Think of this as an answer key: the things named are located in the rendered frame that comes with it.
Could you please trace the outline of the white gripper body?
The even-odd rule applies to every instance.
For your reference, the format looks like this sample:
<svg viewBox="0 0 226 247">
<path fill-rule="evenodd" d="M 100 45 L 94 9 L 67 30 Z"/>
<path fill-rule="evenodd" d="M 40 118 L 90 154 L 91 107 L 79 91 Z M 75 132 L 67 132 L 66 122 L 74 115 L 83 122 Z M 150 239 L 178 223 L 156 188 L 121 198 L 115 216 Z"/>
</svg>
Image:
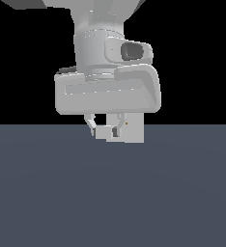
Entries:
<svg viewBox="0 0 226 247">
<path fill-rule="evenodd" d="M 150 65 L 117 68 L 113 79 L 86 82 L 82 73 L 65 73 L 54 81 L 61 115 L 154 113 L 161 105 L 158 75 Z"/>
</svg>

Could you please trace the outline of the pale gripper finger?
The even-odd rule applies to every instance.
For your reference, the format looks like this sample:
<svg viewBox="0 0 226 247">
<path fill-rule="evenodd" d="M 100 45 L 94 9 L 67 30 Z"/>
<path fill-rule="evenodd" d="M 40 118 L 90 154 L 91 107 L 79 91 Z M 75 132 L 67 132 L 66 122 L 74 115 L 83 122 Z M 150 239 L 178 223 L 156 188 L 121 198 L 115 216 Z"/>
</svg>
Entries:
<svg viewBox="0 0 226 247">
<path fill-rule="evenodd" d="M 117 113 L 114 116 L 114 124 L 112 127 L 112 134 L 114 138 L 118 138 L 121 136 L 121 130 L 125 122 L 126 122 L 125 113 Z"/>
<path fill-rule="evenodd" d="M 94 114 L 85 114 L 84 115 L 84 120 L 85 120 L 86 124 L 90 127 L 91 134 L 93 136 L 96 135 L 96 127 L 97 127 L 96 122 L 95 122 L 95 117 L 96 116 Z"/>
</svg>

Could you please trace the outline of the small grey charger block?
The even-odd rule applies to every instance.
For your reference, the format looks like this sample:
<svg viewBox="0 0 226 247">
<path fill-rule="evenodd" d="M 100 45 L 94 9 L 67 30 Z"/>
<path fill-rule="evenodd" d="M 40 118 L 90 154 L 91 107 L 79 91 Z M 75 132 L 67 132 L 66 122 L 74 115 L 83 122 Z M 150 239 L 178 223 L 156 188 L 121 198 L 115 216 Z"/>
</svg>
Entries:
<svg viewBox="0 0 226 247">
<path fill-rule="evenodd" d="M 119 136 L 117 127 L 112 125 L 98 125 L 96 127 L 96 138 L 106 142 L 117 141 Z"/>
</svg>

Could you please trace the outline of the small white cube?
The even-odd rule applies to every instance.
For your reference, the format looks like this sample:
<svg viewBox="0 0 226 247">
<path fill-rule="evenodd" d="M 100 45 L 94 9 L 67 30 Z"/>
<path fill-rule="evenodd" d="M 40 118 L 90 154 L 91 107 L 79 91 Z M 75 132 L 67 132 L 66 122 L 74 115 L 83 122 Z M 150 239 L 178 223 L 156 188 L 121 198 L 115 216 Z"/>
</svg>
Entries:
<svg viewBox="0 0 226 247">
<path fill-rule="evenodd" d="M 126 122 L 124 123 L 121 136 L 117 141 L 123 143 L 143 143 L 144 142 L 144 114 L 143 113 L 125 113 Z M 106 124 L 114 124 L 116 114 L 106 115 Z"/>
</svg>

